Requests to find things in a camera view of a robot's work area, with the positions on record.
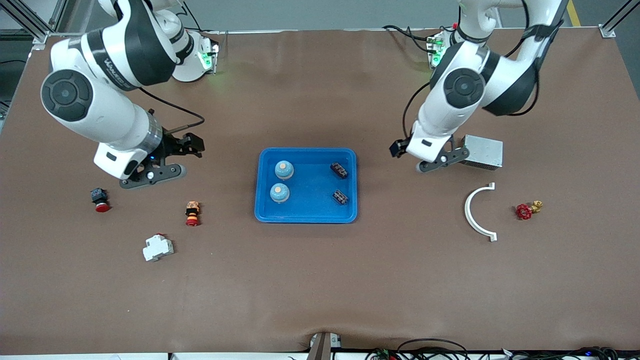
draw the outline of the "blue tray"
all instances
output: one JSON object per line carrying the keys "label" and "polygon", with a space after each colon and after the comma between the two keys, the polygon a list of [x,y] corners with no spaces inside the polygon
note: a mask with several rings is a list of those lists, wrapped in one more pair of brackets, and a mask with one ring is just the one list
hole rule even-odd
{"label": "blue tray", "polygon": [[[281,160],[293,164],[293,176],[280,180],[275,166]],[[341,179],[330,165],[338,162],[348,172]],[[289,187],[289,200],[278,204],[269,191],[275,183]],[[347,195],[349,202],[340,205],[336,190]],[[348,224],[358,216],[358,181],[356,154],[340,147],[270,147],[260,154],[258,181],[255,189],[255,217],[261,222]]]}

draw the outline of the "brown table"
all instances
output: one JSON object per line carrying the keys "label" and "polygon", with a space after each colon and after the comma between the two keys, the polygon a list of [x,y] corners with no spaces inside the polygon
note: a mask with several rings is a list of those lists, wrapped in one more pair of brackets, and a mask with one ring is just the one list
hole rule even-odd
{"label": "brown table", "polygon": [[[505,53],[521,31],[496,31]],[[207,116],[202,159],[180,181],[125,191],[97,146],[40,104],[48,50],[34,52],[0,141],[0,352],[301,350],[434,336],[471,349],[640,348],[640,104],[612,40],[562,29],[524,117],[478,111],[458,132],[504,142],[496,172],[428,175],[392,159],[407,99],[429,78],[406,38],[374,31],[230,35],[220,72],[154,94]],[[167,128],[192,121],[139,91]],[[424,95],[410,111],[411,118]],[[262,224],[255,174],[266,147],[350,147],[350,225]],[[497,231],[490,243],[466,222]],[[90,190],[109,191],[96,213]],[[202,225],[184,225],[187,201]],[[530,221],[512,206],[542,200]],[[176,253],[146,263],[144,240]]]}

